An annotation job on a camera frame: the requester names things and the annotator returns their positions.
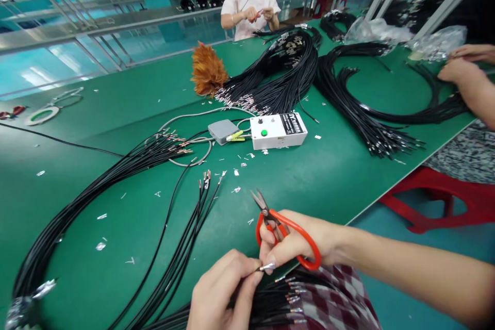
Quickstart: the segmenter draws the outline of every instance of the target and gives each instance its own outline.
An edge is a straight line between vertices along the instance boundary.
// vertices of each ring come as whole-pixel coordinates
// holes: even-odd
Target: gray cable
[[[247,118],[247,119],[244,119],[244,120],[241,120],[237,123],[237,128],[239,129],[239,125],[241,123],[243,123],[244,121],[249,121],[251,118]],[[249,126],[249,129],[246,129],[246,130],[243,130],[243,131],[250,131],[251,130],[251,126]]]
[[[239,110],[239,111],[242,111],[242,112],[249,113],[251,116],[256,117],[256,115],[255,115],[254,113],[252,113],[252,112],[250,112],[250,111],[247,111],[247,110],[245,110],[245,109],[242,109],[242,108],[237,108],[237,107],[221,107],[221,108],[215,108],[215,109],[213,109],[213,110],[211,110],[211,111],[200,112],[200,113],[190,113],[190,114],[187,114],[187,115],[180,115],[180,116],[174,117],[173,119],[170,119],[170,120],[168,120],[166,123],[164,123],[164,124],[161,126],[161,128],[160,128],[160,130],[159,130],[158,132],[162,131],[162,130],[163,130],[163,128],[168,127],[168,124],[170,124],[171,122],[174,122],[175,120],[180,119],[180,118],[183,118],[183,117],[190,117],[190,116],[201,116],[201,115],[204,115],[204,114],[207,114],[207,113],[212,113],[212,112],[222,111],[222,110],[228,110],[228,109],[235,109],[235,110]]]
[[[213,110],[210,110],[210,111],[206,111],[206,112],[200,112],[200,113],[191,113],[191,114],[186,114],[186,115],[180,115],[180,116],[177,116],[177,117],[174,117],[173,119],[170,119],[168,120],[166,123],[164,123],[160,130],[158,132],[161,132],[164,128],[168,128],[168,124],[170,124],[171,122],[174,122],[175,120],[177,119],[180,119],[180,118],[183,118],[183,117],[191,117],[191,116],[201,116],[201,115],[204,115],[204,114],[207,114],[207,113],[212,113],[212,112],[216,112],[216,111],[223,111],[223,110],[228,110],[228,109],[234,109],[234,110],[239,110],[239,111],[243,111],[243,112],[246,112],[246,113],[249,113],[250,115],[256,117],[256,115],[252,112],[249,112],[249,111],[246,111],[242,108],[237,108],[237,107],[221,107],[221,108],[215,108]],[[247,118],[247,119],[243,119],[241,121],[239,121],[237,123],[237,128],[239,128],[239,125],[245,121],[248,121],[250,120],[250,118]],[[205,156],[203,156],[203,158],[201,158],[200,160],[196,161],[195,163],[189,165],[189,164],[181,164],[177,161],[174,161],[174,160],[169,160],[170,162],[176,164],[176,165],[179,165],[179,166],[182,166],[182,167],[186,167],[186,166],[189,166],[189,167],[193,167],[193,166],[196,166],[196,165],[199,165],[199,164],[202,164],[203,161],[208,157],[208,155],[210,154],[211,152],[211,147],[212,147],[212,144],[211,144],[211,141],[215,140],[214,138],[207,138],[207,137],[198,137],[198,138],[195,138],[191,141],[189,141],[190,143],[201,143],[201,142],[208,142],[209,144],[209,148],[208,148],[208,152],[206,153]]]
[[[197,140],[197,139],[201,139],[201,141],[199,141],[199,142],[205,142],[205,141],[208,141],[208,144],[210,145],[210,147],[208,148],[208,152],[206,153],[206,155],[204,155],[204,156],[203,156],[203,158],[202,158],[201,160],[198,160],[198,161],[196,161],[195,163],[192,163],[191,165],[189,165],[189,164],[181,164],[181,163],[179,163],[179,162],[177,162],[177,161],[174,161],[174,160],[172,160],[172,159],[169,159],[169,161],[170,161],[170,162],[173,162],[173,163],[174,163],[174,164],[176,164],[176,165],[182,166],[182,167],[187,167],[187,166],[189,166],[189,167],[193,167],[193,166],[196,166],[196,165],[202,164],[202,163],[203,163],[203,161],[205,160],[205,158],[207,158],[207,157],[208,157],[208,155],[210,154],[210,151],[211,151],[211,141],[210,141],[210,140],[211,140],[211,139],[213,139],[213,138],[199,137],[199,138],[196,138],[195,140]]]

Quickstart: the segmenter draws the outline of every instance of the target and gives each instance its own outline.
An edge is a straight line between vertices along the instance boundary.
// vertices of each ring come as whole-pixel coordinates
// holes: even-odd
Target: green table surface
[[[323,32],[322,35],[320,55],[334,46]],[[221,44],[215,49],[228,73],[236,75],[266,47],[253,38]],[[393,73],[369,57],[340,58],[336,66],[361,69],[351,77],[349,86],[365,104],[393,113],[411,113],[427,105],[430,89],[404,64],[408,54],[409,51],[396,48],[383,57]],[[55,118],[31,129],[125,154],[170,118],[221,107],[216,101],[194,94],[191,72],[191,54],[184,54],[85,81],[80,84],[85,88],[80,103],[62,109]],[[23,121],[28,114],[68,89],[66,86],[2,102],[0,110],[10,110],[17,104],[29,106],[20,118],[8,122],[26,127]],[[443,97],[448,94],[447,89],[442,92]],[[210,169],[212,174],[218,174],[226,170],[227,174],[169,313],[190,300],[199,277],[230,249],[248,256],[258,255],[255,227],[259,209],[250,190],[259,188],[275,210],[288,208],[347,224],[473,120],[466,113],[441,124],[411,126],[407,131],[425,141],[427,149],[411,156],[397,155],[403,162],[400,163],[370,157],[348,122],[314,87],[304,104],[320,124],[296,106],[308,129],[303,145],[271,149],[268,155],[254,151],[250,141],[216,145],[207,162],[187,171],[178,187],[164,243],[130,311],[132,316],[169,263],[195,207],[196,181],[202,178],[202,172]],[[189,137],[205,130],[211,122],[246,117],[240,111],[221,111],[180,119],[172,127],[181,136]],[[15,275],[36,236],[117,158],[5,127],[0,127],[0,149],[0,313],[5,318]],[[202,156],[207,144],[196,144],[193,149],[194,154],[181,159],[184,163],[193,156]],[[234,175],[234,168],[239,169],[239,176]],[[42,170],[45,173],[36,176]],[[57,286],[41,301],[46,328],[105,329],[120,313],[152,259],[173,187],[182,170],[166,163],[124,180],[80,214],[57,247],[46,274],[46,279],[58,278]],[[233,192],[236,187],[241,187],[240,192]],[[106,218],[97,219],[105,213]],[[107,239],[106,247],[98,251],[95,247],[103,238]],[[131,257],[135,264],[126,263]]]

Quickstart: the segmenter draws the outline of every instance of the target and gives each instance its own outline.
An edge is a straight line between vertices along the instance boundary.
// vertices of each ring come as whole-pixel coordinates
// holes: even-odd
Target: yellow alligator clip
[[[239,136],[243,133],[242,130],[238,131],[237,133],[234,133],[230,136],[227,137],[227,142],[242,142],[245,141],[246,138],[239,138]]]

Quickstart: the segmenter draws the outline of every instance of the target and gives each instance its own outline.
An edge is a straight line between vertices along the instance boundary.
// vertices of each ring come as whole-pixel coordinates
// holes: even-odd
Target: woman
[[[284,330],[381,329],[356,270],[396,287],[469,328],[494,328],[491,321],[495,266],[294,211],[283,210],[280,214],[311,235],[326,265],[320,273],[332,283],[329,287],[303,287],[308,291],[300,294],[301,300],[295,306],[302,310],[298,318],[304,316],[307,323],[284,325]],[[268,263],[279,267],[301,254],[312,256],[305,238],[293,229],[277,245],[264,225],[260,233],[260,260],[232,250],[201,277],[192,294],[188,330],[248,330],[254,292],[263,276],[255,272],[256,268]],[[234,309],[226,309],[235,292]]]
[[[222,6],[222,28],[236,28],[235,40],[242,40],[263,29],[267,23],[271,30],[277,30],[277,0],[225,0]]]

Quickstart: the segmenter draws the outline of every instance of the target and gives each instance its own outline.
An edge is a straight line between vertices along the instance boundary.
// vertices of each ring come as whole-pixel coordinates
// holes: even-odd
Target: feather duster
[[[191,81],[196,84],[194,87],[196,94],[210,95],[212,98],[228,79],[222,60],[211,46],[206,46],[202,42],[198,42],[198,47],[194,48],[192,76]]]

